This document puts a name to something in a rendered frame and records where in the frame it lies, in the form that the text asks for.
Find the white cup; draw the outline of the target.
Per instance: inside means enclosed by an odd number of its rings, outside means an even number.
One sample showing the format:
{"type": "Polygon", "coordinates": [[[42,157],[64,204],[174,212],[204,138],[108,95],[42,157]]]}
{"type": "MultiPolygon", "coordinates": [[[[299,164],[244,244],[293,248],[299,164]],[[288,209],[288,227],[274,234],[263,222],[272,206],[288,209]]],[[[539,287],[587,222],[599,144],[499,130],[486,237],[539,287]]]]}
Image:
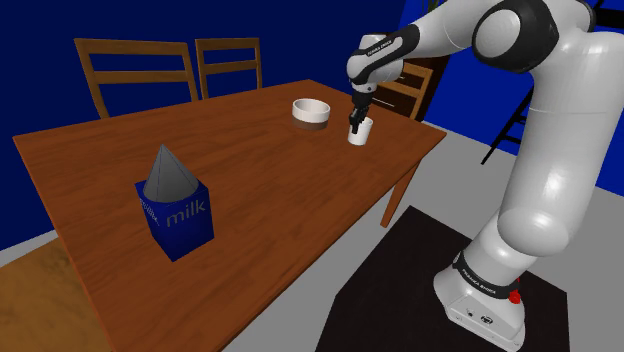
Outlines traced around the white cup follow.
{"type": "Polygon", "coordinates": [[[356,146],[365,145],[372,126],[373,120],[369,117],[365,117],[363,121],[359,123],[357,128],[350,126],[348,132],[348,142],[356,146]]]}

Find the white bowl with brown base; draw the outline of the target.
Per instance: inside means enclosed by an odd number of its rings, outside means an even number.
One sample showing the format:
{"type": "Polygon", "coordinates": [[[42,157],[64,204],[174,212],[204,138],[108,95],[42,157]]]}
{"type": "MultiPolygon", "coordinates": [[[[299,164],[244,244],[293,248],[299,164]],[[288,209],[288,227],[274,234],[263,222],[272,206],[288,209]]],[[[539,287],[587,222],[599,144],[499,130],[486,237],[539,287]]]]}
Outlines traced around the white bowl with brown base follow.
{"type": "Polygon", "coordinates": [[[331,108],[320,100],[300,98],[292,103],[292,122],[301,129],[322,130],[327,127],[331,108]]]}

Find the wooden chair with dark seat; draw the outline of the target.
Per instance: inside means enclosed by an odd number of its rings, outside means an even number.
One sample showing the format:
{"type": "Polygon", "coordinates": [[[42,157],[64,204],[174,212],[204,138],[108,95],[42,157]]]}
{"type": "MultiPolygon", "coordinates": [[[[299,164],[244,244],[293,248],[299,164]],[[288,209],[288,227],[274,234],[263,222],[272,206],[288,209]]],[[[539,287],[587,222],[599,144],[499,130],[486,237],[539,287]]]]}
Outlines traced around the wooden chair with dark seat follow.
{"type": "Polygon", "coordinates": [[[415,120],[423,104],[433,70],[406,62],[395,81],[378,84],[373,103],[415,120]]]}

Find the brown wooden table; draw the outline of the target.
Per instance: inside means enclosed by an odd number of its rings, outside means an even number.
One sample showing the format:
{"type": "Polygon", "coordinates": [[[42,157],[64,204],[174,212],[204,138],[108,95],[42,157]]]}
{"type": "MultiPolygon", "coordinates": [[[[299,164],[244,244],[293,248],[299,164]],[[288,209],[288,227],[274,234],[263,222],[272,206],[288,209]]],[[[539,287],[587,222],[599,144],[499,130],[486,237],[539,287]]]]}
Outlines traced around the brown wooden table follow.
{"type": "Polygon", "coordinates": [[[219,352],[444,136],[373,107],[354,146],[351,109],[304,80],[15,137],[113,352],[219,352]],[[293,124],[300,98],[330,106],[326,128],[293,124]],[[209,189],[214,224],[175,262],[135,188],[162,145],[209,189]]]}

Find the narrow wooden chair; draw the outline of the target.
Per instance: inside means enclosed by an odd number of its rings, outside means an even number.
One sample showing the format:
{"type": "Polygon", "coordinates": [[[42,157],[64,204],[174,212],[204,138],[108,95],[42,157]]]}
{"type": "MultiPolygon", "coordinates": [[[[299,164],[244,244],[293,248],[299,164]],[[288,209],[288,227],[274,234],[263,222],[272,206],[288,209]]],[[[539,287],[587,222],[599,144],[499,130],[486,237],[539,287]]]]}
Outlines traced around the narrow wooden chair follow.
{"type": "Polygon", "coordinates": [[[257,37],[196,39],[195,48],[201,95],[203,99],[209,98],[207,85],[207,77],[209,75],[254,70],[256,73],[256,88],[261,89],[263,87],[260,40],[257,37]],[[206,51],[224,51],[234,49],[253,49],[254,58],[251,60],[238,60],[210,64],[205,62],[204,53],[206,51]]]}

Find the dark robot stand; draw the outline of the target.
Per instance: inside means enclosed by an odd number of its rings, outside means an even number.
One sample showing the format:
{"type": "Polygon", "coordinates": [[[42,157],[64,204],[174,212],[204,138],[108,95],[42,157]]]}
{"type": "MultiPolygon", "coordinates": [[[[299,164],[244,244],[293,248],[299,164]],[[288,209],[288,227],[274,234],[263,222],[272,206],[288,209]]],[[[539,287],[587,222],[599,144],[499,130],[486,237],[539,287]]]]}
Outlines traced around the dark robot stand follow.
{"type": "Polygon", "coordinates": [[[434,293],[469,242],[408,207],[336,294],[315,352],[504,352],[451,322],[434,293]]]}

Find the blue milk carton grey top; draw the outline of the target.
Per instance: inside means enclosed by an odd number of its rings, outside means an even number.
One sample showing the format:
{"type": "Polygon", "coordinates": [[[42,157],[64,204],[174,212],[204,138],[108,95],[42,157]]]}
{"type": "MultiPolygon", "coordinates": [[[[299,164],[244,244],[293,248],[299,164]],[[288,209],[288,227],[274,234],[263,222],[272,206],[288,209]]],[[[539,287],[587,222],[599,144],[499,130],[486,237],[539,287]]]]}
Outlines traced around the blue milk carton grey top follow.
{"type": "Polygon", "coordinates": [[[135,188],[150,233],[170,261],[214,239],[209,189],[166,146],[135,188]]]}

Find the wide wooden chair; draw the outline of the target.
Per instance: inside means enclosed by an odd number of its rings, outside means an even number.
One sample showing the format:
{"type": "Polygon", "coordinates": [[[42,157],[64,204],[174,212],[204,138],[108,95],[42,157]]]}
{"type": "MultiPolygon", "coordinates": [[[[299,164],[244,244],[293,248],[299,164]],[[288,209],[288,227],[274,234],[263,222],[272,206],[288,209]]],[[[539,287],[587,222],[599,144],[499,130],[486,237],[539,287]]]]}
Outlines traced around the wide wooden chair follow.
{"type": "Polygon", "coordinates": [[[188,85],[191,100],[199,99],[189,48],[184,42],[75,38],[74,44],[92,100],[101,119],[110,117],[101,94],[101,85],[184,82],[188,85]],[[183,61],[184,69],[96,71],[91,61],[91,56],[95,54],[179,56],[183,61]]]}

